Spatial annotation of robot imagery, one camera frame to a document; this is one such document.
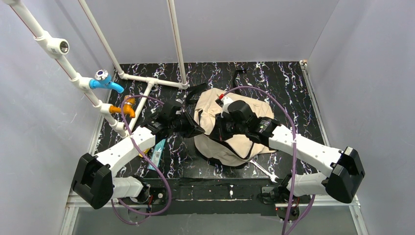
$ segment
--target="marble tabletop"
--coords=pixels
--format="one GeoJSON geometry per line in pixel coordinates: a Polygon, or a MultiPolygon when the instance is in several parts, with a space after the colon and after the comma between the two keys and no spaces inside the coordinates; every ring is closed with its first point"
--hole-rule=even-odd
{"type": "MultiPolygon", "coordinates": [[[[179,81],[177,64],[125,64],[123,70],[131,75],[155,77],[167,81],[179,81]]],[[[309,91],[299,62],[226,62],[226,63],[185,63],[186,76],[191,86],[207,83],[210,88],[222,90],[232,87],[231,78],[235,70],[247,70],[246,74],[238,77],[239,86],[248,85],[259,87],[271,94],[293,118],[298,133],[319,143],[323,143],[319,124],[314,113],[309,91]]],[[[112,91],[109,103],[119,106],[126,95],[142,94],[146,83],[121,80],[115,77],[115,82],[124,87],[124,92],[118,94],[112,91]]],[[[151,97],[160,100],[185,98],[186,91],[177,88],[155,85],[150,93],[151,97]]],[[[268,98],[257,91],[241,91],[242,95],[255,99],[268,98]]],[[[275,118],[289,126],[284,113],[272,102],[269,102],[274,111],[275,118]]],[[[186,109],[193,116],[194,106],[186,109]]],[[[145,120],[158,109],[159,105],[147,101],[138,122],[145,120]]],[[[112,131],[104,120],[99,134],[96,152],[108,149],[118,141],[120,136],[112,131]]],[[[260,154],[254,158],[260,165],[283,179],[291,172],[292,157],[289,154],[277,151],[272,154],[260,154]]],[[[138,175],[144,178],[158,178],[157,173],[147,169],[148,163],[140,157],[131,160],[118,173],[120,177],[138,175]]],[[[297,160],[297,173],[314,173],[315,168],[297,160]]],[[[267,178],[253,164],[246,163],[238,167],[224,166],[213,163],[204,158],[195,148],[194,140],[182,139],[176,134],[166,140],[166,145],[160,162],[160,170],[166,178],[267,178]]]]}

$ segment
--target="pvc pipe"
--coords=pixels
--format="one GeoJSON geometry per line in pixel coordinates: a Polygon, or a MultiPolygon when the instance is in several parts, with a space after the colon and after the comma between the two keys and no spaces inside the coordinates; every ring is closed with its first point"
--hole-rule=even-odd
{"type": "Polygon", "coordinates": [[[170,19],[171,19],[171,26],[172,26],[172,29],[173,29],[173,38],[174,38],[174,43],[176,45],[177,59],[179,61],[180,77],[181,77],[181,80],[182,80],[182,84],[184,86],[187,86],[187,88],[188,88],[189,84],[188,84],[187,78],[186,78],[186,70],[184,69],[182,44],[180,43],[179,26],[177,24],[176,8],[174,7],[174,0],[167,0],[167,6],[168,6],[168,9],[169,9],[169,15],[170,15],[170,19]]]}
{"type": "Polygon", "coordinates": [[[20,0],[3,0],[6,4],[10,5],[13,11],[19,16],[26,27],[32,32],[33,36],[39,38],[43,35],[43,28],[30,13],[27,7],[20,2],[20,0]]]}
{"type": "Polygon", "coordinates": [[[124,73],[85,0],[78,0],[120,76],[124,73]]]}
{"type": "MultiPolygon", "coordinates": [[[[29,30],[33,33],[35,40],[38,44],[42,47],[42,49],[53,59],[55,59],[61,68],[66,72],[69,76],[70,81],[74,81],[75,79],[79,79],[81,75],[75,71],[73,66],[69,63],[64,55],[59,54],[52,54],[47,49],[48,40],[55,39],[52,38],[48,32],[43,30],[37,20],[34,18],[32,13],[27,9],[27,7],[20,2],[20,0],[3,0],[6,4],[10,5],[11,8],[16,12],[19,18],[23,21],[23,23],[29,28],[29,30]]],[[[90,100],[94,107],[99,107],[102,105],[102,101],[99,100],[95,94],[91,90],[83,89],[79,86],[79,83],[73,83],[76,88],[82,90],[85,96],[90,100]]],[[[111,115],[104,114],[105,120],[110,124],[113,130],[119,133],[122,137],[126,137],[127,133],[123,128],[123,124],[118,123],[111,115]]]]}
{"type": "Polygon", "coordinates": [[[165,86],[170,86],[170,87],[177,87],[180,89],[186,89],[186,87],[182,83],[164,81],[164,80],[153,78],[153,77],[140,77],[140,76],[134,76],[134,75],[129,75],[125,73],[123,74],[123,76],[121,76],[121,79],[129,79],[129,80],[135,80],[135,81],[147,82],[147,83],[152,82],[154,83],[154,85],[165,85],[165,86]]]}
{"type": "MultiPolygon", "coordinates": [[[[151,88],[153,88],[153,86],[154,86],[154,82],[152,82],[152,81],[148,82],[147,88],[145,89],[143,95],[148,96],[150,94],[151,88]]],[[[138,103],[138,106],[137,106],[137,109],[136,109],[136,117],[132,118],[131,121],[130,121],[130,124],[128,125],[131,130],[134,128],[134,126],[135,126],[135,124],[136,124],[136,122],[139,118],[139,115],[140,115],[146,101],[147,101],[147,98],[142,97],[141,100],[140,100],[140,103],[138,103]]]]}

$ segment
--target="silver wrench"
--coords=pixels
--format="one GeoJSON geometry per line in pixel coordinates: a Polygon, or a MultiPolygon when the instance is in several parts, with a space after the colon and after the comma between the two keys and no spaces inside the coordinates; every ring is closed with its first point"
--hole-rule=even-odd
{"type": "Polygon", "coordinates": [[[271,179],[271,182],[274,182],[274,183],[277,182],[278,177],[276,175],[269,173],[267,170],[265,170],[260,164],[255,162],[253,159],[251,159],[249,162],[254,164],[254,166],[260,169],[262,172],[264,172],[264,174],[268,175],[268,177],[270,177],[271,179]]]}

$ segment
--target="blue valve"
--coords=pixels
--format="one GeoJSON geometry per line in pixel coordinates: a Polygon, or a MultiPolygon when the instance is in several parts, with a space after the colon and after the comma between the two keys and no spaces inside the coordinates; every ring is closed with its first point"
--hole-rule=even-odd
{"type": "Polygon", "coordinates": [[[90,81],[90,88],[104,88],[108,90],[116,90],[118,93],[122,93],[124,88],[115,82],[111,81],[111,75],[106,70],[98,70],[94,76],[95,80],[90,81]]]}

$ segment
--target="black strap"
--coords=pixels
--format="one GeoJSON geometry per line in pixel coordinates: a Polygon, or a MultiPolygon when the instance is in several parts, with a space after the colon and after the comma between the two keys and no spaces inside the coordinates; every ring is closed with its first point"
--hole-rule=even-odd
{"type": "MultiPolygon", "coordinates": [[[[238,77],[238,75],[240,74],[239,79],[241,79],[242,75],[245,74],[245,73],[246,73],[246,70],[235,70],[235,73],[233,73],[233,77],[232,77],[232,86],[233,86],[232,88],[237,87],[236,78],[238,77]]],[[[240,90],[235,90],[234,92],[235,92],[235,94],[241,95],[240,90]]]]}
{"type": "Polygon", "coordinates": [[[187,89],[186,104],[195,104],[198,100],[192,99],[196,94],[200,94],[208,89],[207,83],[202,83],[197,86],[189,87],[187,89]]]}

